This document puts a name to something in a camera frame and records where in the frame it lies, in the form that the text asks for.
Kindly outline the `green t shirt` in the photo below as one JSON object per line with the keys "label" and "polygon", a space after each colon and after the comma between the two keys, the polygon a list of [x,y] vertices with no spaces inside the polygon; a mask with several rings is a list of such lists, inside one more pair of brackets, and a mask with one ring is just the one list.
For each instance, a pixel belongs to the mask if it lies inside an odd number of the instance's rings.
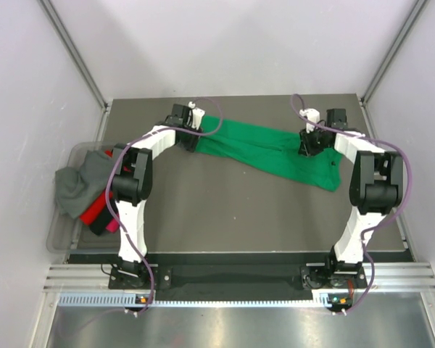
{"label": "green t shirt", "polygon": [[278,177],[336,191],[341,185],[341,155],[327,149],[314,157],[298,153],[297,133],[234,120],[224,120],[218,132],[199,140],[196,151],[241,162]]}

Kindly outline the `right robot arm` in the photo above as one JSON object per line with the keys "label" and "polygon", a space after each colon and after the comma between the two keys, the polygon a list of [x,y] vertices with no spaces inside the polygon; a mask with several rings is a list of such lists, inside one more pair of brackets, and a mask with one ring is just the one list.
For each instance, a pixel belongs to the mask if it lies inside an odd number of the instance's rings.
{"label": "right robot arm", "polygon": [[363,258],[374,230],[403,198],[403,157],[382,149],[364,133],[349,127],[345,109],[330,109],[321,119],[313,108],[301,109],[306,126],[299,133],[299,154],[316,157],[327,149],[340,153],[352,165],[349,202],[352,210],[341,238],[322,266],[303,266],[302,283],[308,289],[338,288],[364,276]]}

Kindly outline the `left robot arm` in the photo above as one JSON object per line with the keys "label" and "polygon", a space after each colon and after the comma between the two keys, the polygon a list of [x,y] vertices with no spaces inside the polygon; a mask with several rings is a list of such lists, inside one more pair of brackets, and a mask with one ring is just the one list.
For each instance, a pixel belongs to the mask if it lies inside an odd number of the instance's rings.
{"label": "left robot arm", "polygon": [[134,287],[145,286],[150,271],[144,262],[144,210],[153,187],[153,161],[165,150],[179,145],[192,152],[198,144],[204,110],[190,101],[174,104],[171,113],[131,145],[113,149],[117,165],[110,191],[120,221],[120,250],[112,275]]}

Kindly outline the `pink t shirt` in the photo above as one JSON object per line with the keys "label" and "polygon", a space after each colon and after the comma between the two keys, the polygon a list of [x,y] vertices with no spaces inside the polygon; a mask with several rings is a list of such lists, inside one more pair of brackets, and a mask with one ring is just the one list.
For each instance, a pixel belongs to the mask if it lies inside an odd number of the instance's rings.
{"label": "pink t shirt", "polygon": [[106,225],[106,231],[109,233],[116,233],[120,228],[118,221],[115,218],[112,218],[109,223]]}

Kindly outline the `grey t shirt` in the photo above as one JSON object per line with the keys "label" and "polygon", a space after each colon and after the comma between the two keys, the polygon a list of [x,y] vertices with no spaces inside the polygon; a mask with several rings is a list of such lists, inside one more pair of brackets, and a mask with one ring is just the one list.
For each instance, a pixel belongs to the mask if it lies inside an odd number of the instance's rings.
{"label": "grey t shirt", "polygon": [[88,151],[76,169],[64,167],[55,172],[55,200],[60,212],[71,218],[82,215],[105,190],[114,162],[105,152]]}

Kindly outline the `red t shirt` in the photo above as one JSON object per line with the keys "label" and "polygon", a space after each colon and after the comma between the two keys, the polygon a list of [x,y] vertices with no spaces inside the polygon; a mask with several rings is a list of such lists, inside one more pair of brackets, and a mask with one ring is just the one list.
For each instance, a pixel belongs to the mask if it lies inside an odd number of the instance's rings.
{"label": "red t shirt", "polygon": [[104,195],[112,167],[112,150],[96,150],[87,152],[79,169],[85,184],[83,206],[86,208],[80,219],[86,225],[94,223],[106,207]]}

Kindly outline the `clear plastic bin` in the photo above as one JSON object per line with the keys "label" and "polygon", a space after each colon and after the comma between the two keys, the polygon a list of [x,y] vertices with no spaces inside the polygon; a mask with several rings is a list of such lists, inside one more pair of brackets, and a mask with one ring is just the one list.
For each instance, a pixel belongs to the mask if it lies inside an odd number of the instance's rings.
{"label": "clear plastic bin", "polygon": [[[87,152],[110,150],[116,144],[116,141],[76,144],[70,151],[65,167],[78,170],[83,164]],[[120,248],[120,232],[107,232],[102,236],[96,236],[79,218],[73,219],[68,214],[62,214],[57,204],[55,204],[46,240],[46,248],[54,254],[64,254],[66,252],[76,254],[117,254]]]}

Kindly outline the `left aluminium corner post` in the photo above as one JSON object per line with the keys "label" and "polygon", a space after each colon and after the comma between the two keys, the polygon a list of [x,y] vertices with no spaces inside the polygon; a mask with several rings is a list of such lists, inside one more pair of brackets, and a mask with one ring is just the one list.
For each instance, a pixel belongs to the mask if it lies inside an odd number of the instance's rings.
{"label": "left aluminium corner post", "polygon": [[92,74],[90,73],[82,55],[80,54],[77,46],[75,45],[73,39],[69,31],[67,30],[65,24],[62,21],[62,18],[59,16],[59,13],[52,3],[49,0],[38,0],[39,6],[42,8],[43,13],[47,16],[51,26],[55,30],[58,35],[62,45],[65,50],[69,54],[72,63],[75,65],[76,70],[79,72],[82,77],[84,83],[88,87],[91,95],[94,97],[96,103],[99,105],[101,110],[105,111],[108,108],[108,102],[102,95],[99,87],[97,86]]}

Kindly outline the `aluminium corner post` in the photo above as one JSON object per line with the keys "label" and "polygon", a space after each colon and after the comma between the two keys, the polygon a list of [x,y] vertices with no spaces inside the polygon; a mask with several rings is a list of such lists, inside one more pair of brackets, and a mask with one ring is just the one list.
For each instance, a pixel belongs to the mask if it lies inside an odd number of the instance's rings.
{"label": "aluminium corner post", "polygon": [[381,81],[384,79],[389,68],[392,66],[394,60],[397,58],[400,49],[402,48],[405,41],[407,40],[407,37],[413,30],[416,22],[423,14],[428,3],[429,0],[417,0],[413,2],[410,11],[405,16],[403,23],[400,25],[399,30],[394,36],[389,48],[386,50],[386,53],[381,60],[380,65],[374,72],[373,77],[369,82],[364,94],[360,97],[360,103],[363,107],[366,107],[373,98],[376,90],[381,84]]}
{"label": "aluminium corner post", "polygon": [[99,87],[97,86],[92,74],[90,73],[82,55],[80,54],[77,46],[75,45],[73,39],[69,31],[67,30],[65,24],[62,21],[62,18],[59,16],[59,13],[52,3],[49,0],[38,0],[39,6],[42,8],[43,13],[47,16],[51,26],[55,30],[58,35],[62,45],[65,50],[69,54],[72,63],[75,65],[76,70],[79,72],[82,77],[84,83],[88,87],[91,95],[94,97],[96,103],[99,105],[101,110],[105,111],[108,108],[108,102],[102,95]]}

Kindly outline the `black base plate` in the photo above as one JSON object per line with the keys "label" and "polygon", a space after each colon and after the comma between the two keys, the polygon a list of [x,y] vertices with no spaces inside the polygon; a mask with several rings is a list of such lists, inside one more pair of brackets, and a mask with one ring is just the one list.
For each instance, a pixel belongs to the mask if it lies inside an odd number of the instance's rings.
{"label": "black base plate", "polygon": [[323,265],[157,265],[152,268],[154,289],[175,289],[188,284],[286,284],[296,290],[365,288],[365,273],[327,275]]}

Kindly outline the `aluminium frame rail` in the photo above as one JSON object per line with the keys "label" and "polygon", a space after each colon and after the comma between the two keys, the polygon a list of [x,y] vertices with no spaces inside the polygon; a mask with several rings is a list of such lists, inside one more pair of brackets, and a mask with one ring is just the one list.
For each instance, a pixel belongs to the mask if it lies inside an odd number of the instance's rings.
{"label": "aluminium frame rail", "polygon": [[[373,292],[435,292],[435,275],[425,262],[378,262]],[[97,292],[108,289],[109,276],[99,265],[51,265],[45,292]]]}

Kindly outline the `right aluminium corner post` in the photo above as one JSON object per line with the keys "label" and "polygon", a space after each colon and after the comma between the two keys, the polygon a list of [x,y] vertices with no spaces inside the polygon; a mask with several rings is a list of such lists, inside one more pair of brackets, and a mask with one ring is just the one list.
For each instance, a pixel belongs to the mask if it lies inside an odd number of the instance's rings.
{"label": "right aluminium corner post", "polygon": [[381,60],[380,65],[374,72],[373,77],[369,82],[364,94],[360,97],[360,103],[363,107],[366,107],[373,98],[376,90],[381,84],[381,81],[384,79],[389,68],[392,66],[394,60],[397,58],[400,49],[402,48],[405,41],[407,40],[407,37],[413,30],[416,22],[423,14],[428,3],[429,0],[417,0],[413,2],[410,11],[405,16],[403,23],[400,25],[399,30],[394,36],[389,48],[386,50],[386,53]]}

